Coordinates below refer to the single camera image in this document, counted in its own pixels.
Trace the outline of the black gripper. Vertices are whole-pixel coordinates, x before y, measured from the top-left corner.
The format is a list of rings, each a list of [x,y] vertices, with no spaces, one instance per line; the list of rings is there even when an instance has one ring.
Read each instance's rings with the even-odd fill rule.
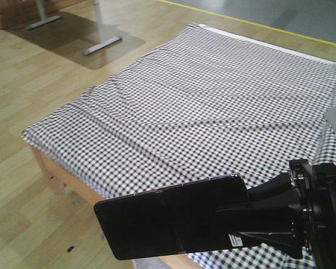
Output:
[[[300,194],[301,207],[295,203],[260,201],[290,190],[291,179]],[[290,160],[289,173],[281,173],[248,189],[248,195],[253,203],[216,209],[228,233],[240,237],[243,242],[248,240],[251,245],[265,243],[297,259],[302,258],[303,241],[303,247],[314,259],[315,268],[336,268],[334,163],[310,165],[306,159]]]

